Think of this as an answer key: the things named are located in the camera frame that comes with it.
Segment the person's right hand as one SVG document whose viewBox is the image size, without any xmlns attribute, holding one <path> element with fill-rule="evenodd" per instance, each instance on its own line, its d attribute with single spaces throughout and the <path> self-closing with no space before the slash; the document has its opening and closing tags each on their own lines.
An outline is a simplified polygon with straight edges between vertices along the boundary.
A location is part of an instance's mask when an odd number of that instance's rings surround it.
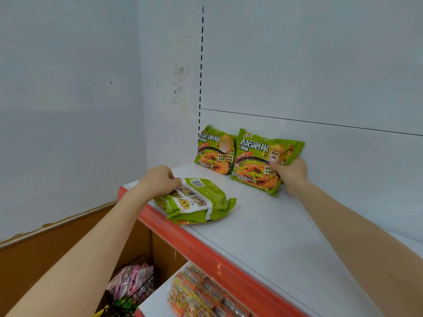
<svg viewBox="0 0 423 317">
<path fill-rule="evenodd" d="M 278 173 L 283 183 L 286 185 L 290 195 L 300 198 L 308 186 L 308 169 L 306 163 L 301 158 L 296 158 L 288 166 L 287 173 Z"/>
</svg>

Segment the person's left hand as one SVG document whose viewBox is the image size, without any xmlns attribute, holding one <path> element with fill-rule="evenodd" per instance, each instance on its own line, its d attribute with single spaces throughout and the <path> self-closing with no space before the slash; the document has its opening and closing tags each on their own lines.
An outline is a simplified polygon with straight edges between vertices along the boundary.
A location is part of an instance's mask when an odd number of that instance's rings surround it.
<svg viewBox="0 0 423 317">
<path fill-rule="evenodd" d="M 144 205 L 148 201 L 161 196 L 161 168 L 168 168 L 165 165 L 154 167 L 147 171 L 138 184 L 133 188 L 135 200 L 138 205 Z"/>
</svg>

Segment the green noodle packet bear print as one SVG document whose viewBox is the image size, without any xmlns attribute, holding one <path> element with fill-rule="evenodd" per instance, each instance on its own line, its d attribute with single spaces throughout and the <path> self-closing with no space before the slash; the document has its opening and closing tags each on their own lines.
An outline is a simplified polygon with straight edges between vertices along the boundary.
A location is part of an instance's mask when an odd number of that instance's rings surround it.
<svg viewBox="0 0 423 317">
<path fill-rule="evenodd" d="M 290 165 L 304 146 L 302 141 L 265 138 L 240 128 L 230 178 L 277 196 L 283 181 L 270 163 Z"/>
</svg>

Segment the green noodle packet barcode side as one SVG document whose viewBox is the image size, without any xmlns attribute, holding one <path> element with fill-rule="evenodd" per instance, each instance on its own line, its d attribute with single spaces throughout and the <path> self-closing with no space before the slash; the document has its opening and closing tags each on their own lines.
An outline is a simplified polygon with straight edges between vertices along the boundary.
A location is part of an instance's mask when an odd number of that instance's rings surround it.
<svg viewBox="0 0 423 317">
<path fill-rule="evenodd" d="M 166 219 L 176 225 L 203 224 L 225 218 L 236 205 L 208 179 L 182 178 L 182 184 L 153 202 L 162 208 Z"/>
</svg>

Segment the person's left forearm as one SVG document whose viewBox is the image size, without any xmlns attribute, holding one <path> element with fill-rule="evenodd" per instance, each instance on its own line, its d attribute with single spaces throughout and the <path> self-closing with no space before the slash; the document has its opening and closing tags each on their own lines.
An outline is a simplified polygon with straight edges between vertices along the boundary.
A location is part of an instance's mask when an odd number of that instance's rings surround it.
<svg viewBox="0 0 423 317">
<path fill-rule="evenodd" d="M 135 221 L 154 196 L 136 186 L 5 317 L 93 317 Z"/>
</svg>

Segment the person's right forearm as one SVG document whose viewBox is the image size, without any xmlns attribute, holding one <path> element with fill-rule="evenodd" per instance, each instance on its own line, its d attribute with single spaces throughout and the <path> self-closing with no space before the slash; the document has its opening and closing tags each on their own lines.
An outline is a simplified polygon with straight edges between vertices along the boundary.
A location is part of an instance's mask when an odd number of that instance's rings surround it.
<svg viewBox="0 0 423 317">
<path fill-rule="evenodd" d="M 423 317 L 423 258 L 307 179 L 283 179 L 386 317 Z"/>
</svg>

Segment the green noodle packet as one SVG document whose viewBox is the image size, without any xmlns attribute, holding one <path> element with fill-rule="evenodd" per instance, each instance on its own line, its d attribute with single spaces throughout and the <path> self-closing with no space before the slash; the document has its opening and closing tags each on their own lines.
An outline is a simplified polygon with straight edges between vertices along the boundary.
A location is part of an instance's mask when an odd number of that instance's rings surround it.
<svg viewBox="0 0 423 317">
<path fill-rule="evenodd" d="M 230 175 L 234 166 L 236 136 L 207 125 L 198 137 L 194 162 L 221 175 Z"/>
</svg>

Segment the white shelf with red edge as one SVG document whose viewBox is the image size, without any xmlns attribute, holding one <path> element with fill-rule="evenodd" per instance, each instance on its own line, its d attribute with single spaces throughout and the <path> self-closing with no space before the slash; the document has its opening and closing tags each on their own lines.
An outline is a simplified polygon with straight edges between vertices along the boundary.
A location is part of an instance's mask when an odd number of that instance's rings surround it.
<svg viewBox="0 0 423 317">
<path fill-rule="evenodd" d="M 205 178 L 237 198 L 224 219 L 178 226 L 154 203 L 139 220 L 260 317 L 384 317 L 295 199 L 238 183 L 195 164 L 176 177 Z"/>
<path fill-rule="evenodd" d="M 168 303 L 168 293 L 177 273 L 182 272 L 191 264 L 185 263 L 168 280 L 158 287 L 135 311 L 135 317 L 177 317 Z"/>
</svg>

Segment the pile of pink packets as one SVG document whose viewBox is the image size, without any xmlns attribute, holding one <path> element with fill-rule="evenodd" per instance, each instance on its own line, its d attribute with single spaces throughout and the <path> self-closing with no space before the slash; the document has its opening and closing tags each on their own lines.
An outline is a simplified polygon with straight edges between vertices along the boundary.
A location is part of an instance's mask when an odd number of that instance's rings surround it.
<svg viewBox="0 0 423 317">
<path fill-rule="evenodd" d="M 141 300 L 150 295 L 153 290 L 154 266 L 147 263 L 125 266 L 106 287 L 113 301 L 121 298 Z"/>
</svg>

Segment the row of orange packets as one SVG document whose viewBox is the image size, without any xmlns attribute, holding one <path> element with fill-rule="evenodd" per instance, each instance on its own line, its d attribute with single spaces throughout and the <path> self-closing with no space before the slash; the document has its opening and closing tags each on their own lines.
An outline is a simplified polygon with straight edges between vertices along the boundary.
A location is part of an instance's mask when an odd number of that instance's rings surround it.
<svg viewBox="0 0 423 317">
<path fill-rule="evenodd" d="M 178 317 L 256 317 L 192 263 L 174 277 L 167 301 Z"/>
</svg>

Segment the black slotted shelf upright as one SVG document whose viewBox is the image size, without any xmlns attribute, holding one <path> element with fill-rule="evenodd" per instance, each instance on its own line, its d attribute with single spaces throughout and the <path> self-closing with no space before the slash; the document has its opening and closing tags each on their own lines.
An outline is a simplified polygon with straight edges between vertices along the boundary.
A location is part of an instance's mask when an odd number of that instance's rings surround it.
<svg viewBox="0 0 423 317">
<path fill-rule="evenodd" d="M 203 69 L 203 46 L 204 46 L 204 5 L 201 9 L 201 40 L 200 40 L 200 78 L 199 78 L 199 104 L 198 104 L 198 133 L 201 132 L 201 101 L 202 101 L 202 69 Z"/>
</svg>

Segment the green snack packet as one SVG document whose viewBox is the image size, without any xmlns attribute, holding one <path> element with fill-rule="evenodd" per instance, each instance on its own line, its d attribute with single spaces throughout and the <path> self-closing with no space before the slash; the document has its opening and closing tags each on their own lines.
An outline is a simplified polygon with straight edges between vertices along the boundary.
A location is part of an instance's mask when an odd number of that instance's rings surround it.
<svg viewBox="0 0 423 317">
<path fill-rule="evenodd" d="M 113 302 L 113 310 L 116 313 L 132 314 L 134 310 L 134 302 L 132 298 L 121 298 Z"/>
</svg>

